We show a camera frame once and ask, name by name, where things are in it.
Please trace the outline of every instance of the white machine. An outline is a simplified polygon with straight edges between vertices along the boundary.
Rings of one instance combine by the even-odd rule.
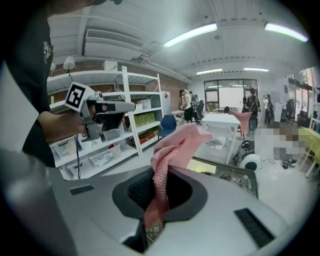
[[[238,168],[255,171],[261,163],[261,159],[255,154],[255,144],[253,141],[244,140],[233,157],[233,163]]]

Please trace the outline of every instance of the white ceiling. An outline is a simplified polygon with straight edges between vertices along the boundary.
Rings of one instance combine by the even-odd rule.
[[[290,12],[271,0],[123,0],[120,5],[107,0],[99,6],[49,18],[57,64],[67,56],[131,62],[141,55],[145,59],[141,66],[180,80],[198,71],[242,71],[244,67],[269,69],[270,74],[283,77],[317,64],[310,42],[265,31],[266,22],[306,34]],[[208,23],[217,23],[218,31],[161,47]],[[143,41],[144,46],[132,51],[106,42],[86,43],[88,28],[128,34]]]

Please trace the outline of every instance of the pink fabric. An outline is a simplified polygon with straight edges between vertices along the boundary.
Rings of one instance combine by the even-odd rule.
[[[149,228],[155,221],[163,224],[169,210],[167,189],[168,166],[186,168],[199,146],[211,140],[212,135],[195,123],[184,124],[158,142],[154,148],[151,165],[154,170],[155,197],[144,213],[144,224]]]
[[[234,111],[229,111],[229,115],[233,115],[240,122],[240,130],[242,134],[246,134],[249,129],[249,119],[252,115],[252,112],[239,113]]]

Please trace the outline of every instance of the blue chair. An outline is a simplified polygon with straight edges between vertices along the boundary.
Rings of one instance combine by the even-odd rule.
[[[158,141],[161,139],[163,139],[164,137],[168,136],[169,134],[172,134],[177,127],[177,121],[176,118],[173,114],[166,114],[161,122],[161,131],[158,134]]]

